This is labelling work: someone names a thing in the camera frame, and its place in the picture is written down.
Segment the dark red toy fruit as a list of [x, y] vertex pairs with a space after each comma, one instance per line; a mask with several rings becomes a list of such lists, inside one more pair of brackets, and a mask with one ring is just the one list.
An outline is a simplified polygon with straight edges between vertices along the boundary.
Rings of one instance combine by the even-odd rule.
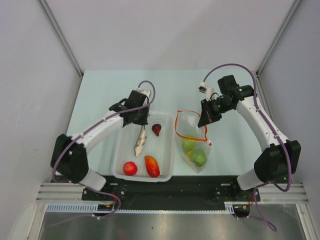
[[153, 133], [158, 137], [160, 135], [160, 131], [162, 129], [162, 126], [158, 123], [154, 124], [152, 127], [151, 127]]

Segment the grey toy fish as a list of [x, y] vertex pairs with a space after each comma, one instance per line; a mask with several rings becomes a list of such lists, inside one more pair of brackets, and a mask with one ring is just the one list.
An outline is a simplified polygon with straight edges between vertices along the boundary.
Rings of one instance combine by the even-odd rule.
[[134, 146], [134, 155], [136, 157], [138, 157], [142, 153], [146, 140], [147, 140], [146, 126], [142, 125]]

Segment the clear zip top bag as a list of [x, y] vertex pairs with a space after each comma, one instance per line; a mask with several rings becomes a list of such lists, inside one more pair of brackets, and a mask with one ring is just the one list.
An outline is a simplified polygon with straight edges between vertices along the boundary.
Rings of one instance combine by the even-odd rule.
[[[200, 173], [206, 166], [209, 155], [212, 149], [212, 142], [208, 139], [208, 128], [206, 126], [198, 128], [198, 122], [201, 115], [192, 110], [178, 110], [174, 122], [175, 141], [179, 154], [183, 160], [193, 169], [195, 173]], [[207, 157], [207, 161], [203, 166], [196, 166], [189, 158], [182, 148], [182, 141], [185, 135], [194, 136], [197, 145], [193, 150], [202, 149]]]

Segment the yellow toy lemon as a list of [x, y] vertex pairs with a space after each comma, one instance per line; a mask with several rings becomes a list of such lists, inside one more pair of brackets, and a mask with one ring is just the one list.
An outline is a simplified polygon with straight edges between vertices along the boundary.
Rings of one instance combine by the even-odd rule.
[[193, 152], [194, 152], [193, 150], [187, 152], [187, 153], [186, 153], [186, 157], [187, 157], [188, 159], [190, 159]]

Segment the green custard apple toy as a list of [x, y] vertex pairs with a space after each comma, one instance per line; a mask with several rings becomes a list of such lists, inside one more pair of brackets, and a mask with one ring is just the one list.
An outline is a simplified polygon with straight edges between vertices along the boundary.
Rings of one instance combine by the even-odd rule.
[[202, 167], [207, 162], [207, 156], [202, 149], [195, 149], [189, 155], [189, 159], [197, 166]]

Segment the red orange toy mango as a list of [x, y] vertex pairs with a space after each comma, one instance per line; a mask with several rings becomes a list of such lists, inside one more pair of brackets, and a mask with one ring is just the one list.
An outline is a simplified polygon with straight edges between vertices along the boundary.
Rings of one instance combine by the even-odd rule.
[[148, 175], [152, 178], [157, 178], [160, 176], [160, 168], [158, 162], [153, 156], [146, 155], [144, 157], [145, 167]]

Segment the red toy apple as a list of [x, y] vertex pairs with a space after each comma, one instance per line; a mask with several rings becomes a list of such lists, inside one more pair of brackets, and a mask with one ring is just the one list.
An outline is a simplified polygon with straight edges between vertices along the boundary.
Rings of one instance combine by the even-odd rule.
[[138, 167], [133, 161], [128, 161], [123, 165], [123, 172], [127, 176], [134, 176], [138, 172]]

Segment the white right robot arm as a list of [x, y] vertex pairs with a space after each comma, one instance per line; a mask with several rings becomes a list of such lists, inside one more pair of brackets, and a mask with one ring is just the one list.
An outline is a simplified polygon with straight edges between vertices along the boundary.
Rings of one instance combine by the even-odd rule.
[[240, 86], [233, 75], [218, 80], [221, 96], [214, 98], [213, 88], [202, 82], [199, 91], [206, 95], [201, 101], [198, 127], [215, 123], [228, 111], [236, 110], [247, 122], [261, 148], [253, 168], [239, 175], [230, 188], [231, 196], [242, 201], [249, 189], [282, 177], [292, 176], [298, 166], [301, 145], [290, 141], [271, 121], [250, 85]]

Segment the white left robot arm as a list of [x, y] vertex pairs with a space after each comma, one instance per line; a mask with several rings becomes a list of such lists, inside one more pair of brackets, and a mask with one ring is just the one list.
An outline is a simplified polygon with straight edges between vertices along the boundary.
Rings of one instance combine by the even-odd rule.
[[52, 179], [56, 180], [56, 173], [60, 173], [71, 183], [93, 189], [98, 199], [107, 199], [111, 188], [102, 175], [90, 169], [88, 154], [111, 133], [129, 124], [147, 125], [150, 95], [146, 89], [132, 90], [128, 98], [113, 104], [102, 119], [87, 130], [73, 136], [58, 136], [50, 162]]

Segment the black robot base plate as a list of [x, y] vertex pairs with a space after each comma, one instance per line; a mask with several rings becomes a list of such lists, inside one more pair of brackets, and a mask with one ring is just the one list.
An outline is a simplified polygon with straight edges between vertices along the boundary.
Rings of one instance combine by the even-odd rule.
[[139, 182], [106, 176], [103, 194], [84, 189], [83, 201], [112, 201], [120, 199], [121, 210], [137, 211], [213, 211], [222, 210], [225, 202], [247, 204], [260, 195], [252, 189], [239, 190], [234, 186], [236, 177], [173, 176], [166, 182]]

